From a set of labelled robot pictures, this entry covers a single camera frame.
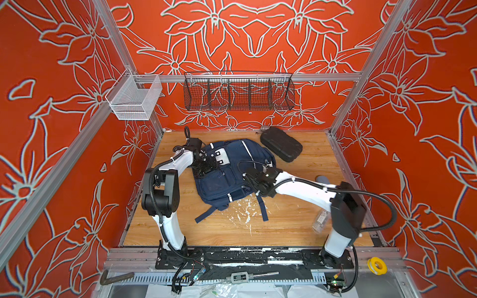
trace orange floral wallpaper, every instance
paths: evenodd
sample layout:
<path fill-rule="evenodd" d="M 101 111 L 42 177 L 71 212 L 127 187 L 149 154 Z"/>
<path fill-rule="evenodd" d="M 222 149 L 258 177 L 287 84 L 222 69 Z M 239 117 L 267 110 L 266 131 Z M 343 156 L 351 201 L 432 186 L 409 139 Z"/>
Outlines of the orange floral wallpaper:
<path fill-rule="evenodd" d="M 124 71 L 90 0 L 0 3 L 0 233 Z M 88 297 L 157 142 L 109 115 L 0 272 L 0 297 Z"/>
<path fill-rule="evenodd" d="M 393 0 L 108 0 L 139 73 L 202 70 L 359 72 Z M 156 113 L 164 127 L 327 129 L 352 82 L 296 84 L 286 112 L 188 112 L 182 86 L 164 84 Z"/>
<path fill-rule="evenodd" d="M 477 296 L 477 3 L 419 0 L 337 139 L 423 297 Z M 378 223 L 389 218 L 368 201 Z"/>

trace backpack pocket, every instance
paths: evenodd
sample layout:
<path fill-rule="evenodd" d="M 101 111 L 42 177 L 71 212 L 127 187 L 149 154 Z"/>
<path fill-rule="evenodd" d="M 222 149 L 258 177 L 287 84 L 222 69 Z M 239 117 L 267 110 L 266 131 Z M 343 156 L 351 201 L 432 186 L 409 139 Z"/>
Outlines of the backpack pocket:
<path fill-rule="evenodd" d="M 202 198 L 209 198 L 213 195 L 223 193 L 231 187 L 235 187 L 235 176 L 229 166 L 220 167 L 199 179 L 199 186 Z"/>

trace metal rod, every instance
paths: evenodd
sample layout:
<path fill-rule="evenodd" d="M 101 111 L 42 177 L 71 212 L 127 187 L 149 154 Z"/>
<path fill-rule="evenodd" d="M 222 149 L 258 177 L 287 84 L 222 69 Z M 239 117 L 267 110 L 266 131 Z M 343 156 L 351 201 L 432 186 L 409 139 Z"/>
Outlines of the metal rod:
<path fill-rule="evenodd" d="M 102 286 L 109 285 L 118 281 L 123 281 L 134 277 L 134 272 L 114 276 L 108 278 L 108 270 L 105 270 L 99 279 L 99 284 Z"/>
<path fill-rule="evenodd" d="M 268 94 L 268 100 L 269 100 L 269 107 L 270 107 L 270 109 L 273 109 L 273 103 L 272 103 L 272 101 L 271 101 L 272 96 L 273 96 L 272 93 L 273 93 L 273 91 L 272 91 L 272 89 L 271 89 L 271 80 L 269 79 L 269 94 Z"/>
<path fill-rule="evenodd" d="M 208 100 L 209 108 L 212 108 L 212 96 L 210 94 L 210 79 L 207 79 L 207 100 Z"/>
<path fill-rule="evenodd" d="M 277 275 L 277 274 L 280 274 L 280 272 L 274 271 L 274 272 L 266 272 L 266 273 L 258 273 L 258 274 L 254 273 L 253 278 L 262 277 L 262 276 L 271 276 L 271 275 Z"/>
<path fill-rule="evenodd" d="M 250 79 L 249 79 L 249 109 L 252 109 L 252 88 L 250 86 Z"/>
<path fill-rule="evenodd" d="M 129 53 L 126 43 L 121 36 L 121 32 L 116 25 L 111 9 L 106 0 L 93 0 L 94 7 L 103 21 L 104 27 L 109 34 L 110 40 L 116 48 L 116 52 L 124 65 L 124 68 L 129 68 L 133 74 L 137 74 L 136 66 L 133 58 Z"/>
<path fill-rule="evenodd" d="M 188 81 L 185 75 L 184 75 L 184 78 L 185 78 L 184 86 L 187 87 L 187 92 L 189 93 L 189 105 L 188 107 L 186 106 L 186 109 L 190 110 L 190 105 L 192 104 L 192 95 L 190 94 L 189 83 L 191 83 L 191 81 L 190 80 Z"/>
<path fill-rule="evenodd" d="M 225 79 L 247 79 L 252 74 L 248 76 L 243 74 L 227 74 L 227 75 L 211 75 L 211 74 L 203 74 L 203 75 L 194 75 L 194 78 L 225 78 Z M 277 74 L 258 74 L 258 76 L 253 75 L 254 77 L 258 78 L 276 78 Z M 361 73 L 294 73 L 293 74 L 293 81 L 294 82 L 327 82 L 327 81 L 359 81 L 361 78 Z M 140 74 L 135 76 L 135 80 L 137 83 L 152 83 L 154 78 L 156 77 L 155 74 Z M 178 74 L 160 74 L 159 79 L 162 83 L 184 83 L 185 77 L 184 75 Z"/>
<path fill-rule="evenodd" d="M 230 102 L 230 79 L 227 79 L 227 92 L 228 92 L 228 106 L 232 106 L 232 102 Z"/>
<path fill-rule="evenodd" d="M 291 82 L 291 77 L 288 79 L 287 90 L 285 91 L 285 101 L 286 101 L 287 103 L 290 102 L 290 101 L 287 100 L 287 98 L 288 98 L 288 89 L 290 88 L 290 82 Z"/>

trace black metal bar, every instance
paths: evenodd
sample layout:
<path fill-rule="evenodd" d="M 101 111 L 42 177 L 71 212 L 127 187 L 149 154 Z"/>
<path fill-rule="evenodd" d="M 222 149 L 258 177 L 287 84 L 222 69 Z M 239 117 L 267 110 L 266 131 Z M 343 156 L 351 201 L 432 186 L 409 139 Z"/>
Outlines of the black metal bar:
<path fill-rule="evenodd" d="M 210 95 L 210 79 L 207 79 L 207 100 L 209 108 L 212 109 L 212 96 Z"/>
<path fill-rule="evenodd" d="M 189 93 L 189 104 L 186 104 L 186 109 L 190 111 L 190 105 L 192 104 L 192 94 L 190 94 L 189 83 L 190 80 L 187 79 L 186 74 L 184 73 L 185 86 L 187 86 L 187 92 Z"/>
<path fill-rule="evenodd" d="M 250 79 L 249 79 L 249 110 L 252 109 L 252 88 L 250 86 Z"/>
<path fill-rule="evenodd" d="M 228 108 L 232 106 L 232 102 L 230 101 L 230 79 L 227 79 L 227 91 L 228 91 Z"/>
<path fill-rule="evenodd" d="M 288 88 L 290 88 L 290 82 L 291 82 L 291 76 L 288 78 L 288 84 L 287 84 L 287 90 L 285 91 L 285 102 L 289 102 L 289 97 L 288 97 Z M 288 104 L 288 110 L 291 110 L 291 104 Z"/>
<path fill-rule="evenodd" d="M 99 279 L 99 284 L 102 286 L 105 286 L 105 285 L 112 284 L 114 282 L 130 279 L 133 277 L 134 277 L 134 272 L 108 278 L 108 270 L 105 270 L 103 274 L 101 275 L 101 278 Z"/>
<path fill-rule="evenodd" d="M 269 107 L 270 109 L 273 109 L 273 102 L 271 101 L 273 97 L 273 91 L 271 89 L 271 80 L 269 79 L 269 94 L 268 94 L 268 100 L 269 100 Z"/>

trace tape roll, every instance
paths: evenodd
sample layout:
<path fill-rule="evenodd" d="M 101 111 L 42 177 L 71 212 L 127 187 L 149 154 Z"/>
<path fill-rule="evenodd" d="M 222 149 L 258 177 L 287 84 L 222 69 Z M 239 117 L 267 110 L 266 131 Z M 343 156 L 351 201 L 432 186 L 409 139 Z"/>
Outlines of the tape roll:
<path fill-rule="evenodd" d="M 386 263 L 378 257 L 372 257 L 368 260 L 368 267 L 376 275 L 386 274 Z"/>

